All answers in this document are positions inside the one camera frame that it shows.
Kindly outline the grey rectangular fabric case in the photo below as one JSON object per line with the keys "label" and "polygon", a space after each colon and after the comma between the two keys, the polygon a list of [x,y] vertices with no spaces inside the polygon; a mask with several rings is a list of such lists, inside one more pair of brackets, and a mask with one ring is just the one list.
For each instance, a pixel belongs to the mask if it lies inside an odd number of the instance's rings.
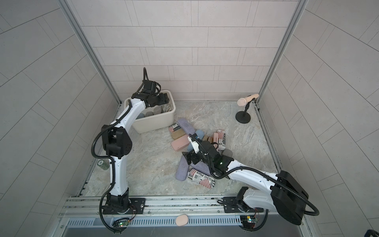
{"label": "grey rectangular fabric case", "polygon": [[163,113],[163,108],[162,106],[156,106],[154,109],[153,109],[153,114],[154,115],[159,115],[159,114],[162,114]]}

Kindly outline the dark grey oval case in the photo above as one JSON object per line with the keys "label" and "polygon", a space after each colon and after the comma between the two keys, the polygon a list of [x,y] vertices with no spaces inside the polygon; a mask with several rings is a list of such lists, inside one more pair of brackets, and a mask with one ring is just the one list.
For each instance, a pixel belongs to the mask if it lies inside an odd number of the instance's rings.
{"label": "dark grey oval case", "polygon": [[153,115],[154,115],[154,113],[151,111],[145,113],[145,117],[151,117]]}

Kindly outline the cream patterned glasses case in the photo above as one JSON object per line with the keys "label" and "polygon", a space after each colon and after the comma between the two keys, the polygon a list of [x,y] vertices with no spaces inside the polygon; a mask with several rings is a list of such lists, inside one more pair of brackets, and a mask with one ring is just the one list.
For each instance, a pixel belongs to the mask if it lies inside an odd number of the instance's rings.
{"label": "cream patterned glasses case", "polygon": [[161,107],[162,107],[162,112],[163,113],[167,113],[167,112],[170,112],[172,110],[169,103],[168,104],[164,104]]}

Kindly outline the blue oval case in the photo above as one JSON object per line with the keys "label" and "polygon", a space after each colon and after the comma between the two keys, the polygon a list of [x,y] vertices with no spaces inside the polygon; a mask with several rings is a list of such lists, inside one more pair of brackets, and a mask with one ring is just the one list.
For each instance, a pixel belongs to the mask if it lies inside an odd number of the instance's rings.
{"label": "blue oval case", "polygon": [[140,113],[138,116],[137,116],[137,118],[136,119],[141,119],[141,118],[144,118],[145,117],[145,115],[144,114],[142,114],[142,113]]}

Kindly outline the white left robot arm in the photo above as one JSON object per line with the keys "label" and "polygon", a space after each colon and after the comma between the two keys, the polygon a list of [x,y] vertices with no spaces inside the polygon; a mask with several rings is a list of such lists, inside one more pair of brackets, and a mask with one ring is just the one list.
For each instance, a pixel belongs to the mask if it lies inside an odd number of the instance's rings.
{"label": "white left robot arm", "polygon": [[107,210],[124,214],[130,209],[129,187],[126,181],[126,157],[132,150],[133,142],[128,134],[137,117],[146,109],[169,103],[166,93],[161,92],[161,85],[154,81],[143,80],[126,108],[110,125],[101,128],[91,146],[91,154],[96,159],[110,161],[110,188],[103,197],[105,205],[100,211]]}

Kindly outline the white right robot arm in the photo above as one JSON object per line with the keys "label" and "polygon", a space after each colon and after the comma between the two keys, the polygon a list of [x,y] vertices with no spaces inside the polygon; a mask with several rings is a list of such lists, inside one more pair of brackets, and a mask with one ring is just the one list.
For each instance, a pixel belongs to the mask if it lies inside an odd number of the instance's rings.
{"label": "white right robot arm", "polygon": [[193,147],[193,151],[184,153],[188,164],[204,162],[214,179],[228,178],[246,184],[237,196],[239,210],[272,210],[294,225],[300,225],[305,215],[320,214],[309,201],[307,192],[290,173],[284,170],[278,174],[267,173],[245,166],[232,157],[221,155],[213,143],[200,140],[196,134],[190,134],[188,140]]}

